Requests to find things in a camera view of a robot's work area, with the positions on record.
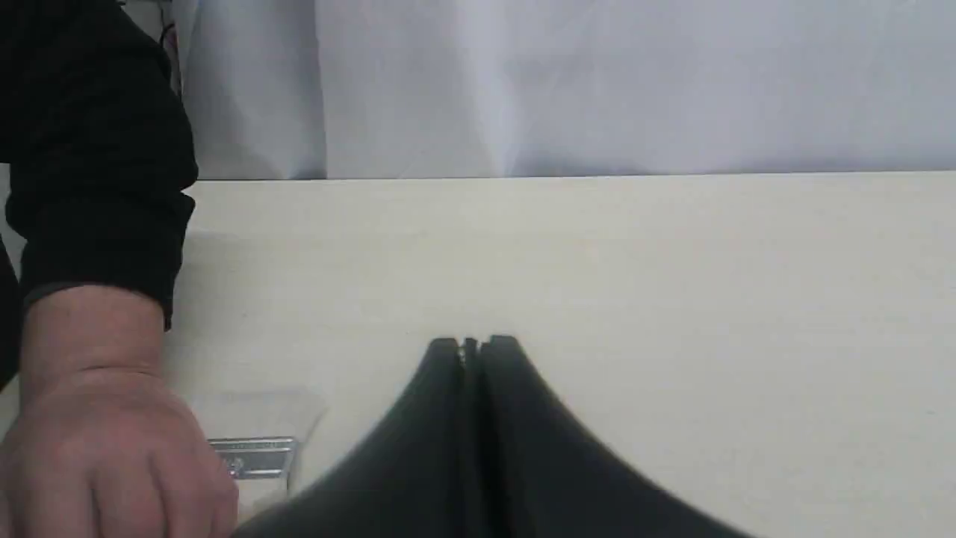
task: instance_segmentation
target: black jacket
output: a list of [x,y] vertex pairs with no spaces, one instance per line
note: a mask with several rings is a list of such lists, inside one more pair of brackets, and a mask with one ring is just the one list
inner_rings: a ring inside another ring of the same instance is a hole
[[0,0],[0,162],[7,220],[27,239],[19,285],[0,249],[0,383],[35,290],[115,285],[169,319],[192,133],[165,53],[116,0]]

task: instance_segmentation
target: table surface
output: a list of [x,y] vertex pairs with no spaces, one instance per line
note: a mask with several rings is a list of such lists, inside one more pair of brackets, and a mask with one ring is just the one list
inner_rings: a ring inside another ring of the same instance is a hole
[[368,433],[430,339],[507,333],[612,450],[743,529],[956,526],[956,173],[191,194],[169,378],[318,391],[297,487]]

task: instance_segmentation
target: black rubber piece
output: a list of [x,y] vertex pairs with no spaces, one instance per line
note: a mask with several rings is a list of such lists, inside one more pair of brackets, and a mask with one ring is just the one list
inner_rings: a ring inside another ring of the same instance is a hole
[[233,538],[745,538],[621,462],[517,341],[436,340],[328,477]]
[[481,347],[510,538],[743,538],[621,462],[552,393],[518,342]]
[[459,480],[464,372],[454,340],[433,342],[394,407],[341,465],[233,538],[467,536]]

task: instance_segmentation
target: metal bracket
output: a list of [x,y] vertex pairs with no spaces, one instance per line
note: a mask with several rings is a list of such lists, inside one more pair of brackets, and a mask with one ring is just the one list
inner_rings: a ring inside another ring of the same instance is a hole
[[209,444],[236,480],[288,477],[298,447],[294,437],[210,439]]

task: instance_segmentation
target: white curtain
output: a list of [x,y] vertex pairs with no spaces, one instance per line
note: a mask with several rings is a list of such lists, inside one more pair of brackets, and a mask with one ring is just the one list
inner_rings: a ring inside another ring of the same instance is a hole
[[956,168],[952,0],[174,0],[206,178]]

